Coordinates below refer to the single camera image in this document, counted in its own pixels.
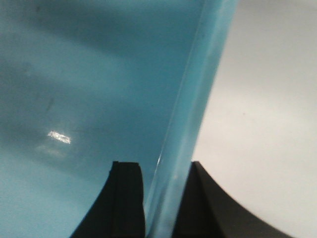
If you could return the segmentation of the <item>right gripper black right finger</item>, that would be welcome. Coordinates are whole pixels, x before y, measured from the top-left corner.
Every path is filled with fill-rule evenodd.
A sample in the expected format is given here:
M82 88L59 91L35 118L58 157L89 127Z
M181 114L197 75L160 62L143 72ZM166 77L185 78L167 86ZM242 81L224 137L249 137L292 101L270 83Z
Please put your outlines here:
M174 238L286 238L245 209L208 174L191 164L172 236Z

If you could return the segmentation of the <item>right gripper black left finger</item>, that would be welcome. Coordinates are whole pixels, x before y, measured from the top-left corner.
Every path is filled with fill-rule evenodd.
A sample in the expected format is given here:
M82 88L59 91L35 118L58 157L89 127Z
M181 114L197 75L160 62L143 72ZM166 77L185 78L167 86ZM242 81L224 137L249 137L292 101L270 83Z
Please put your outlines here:
M72 238L144 238L144 187L138 163L114 161L101 192Z

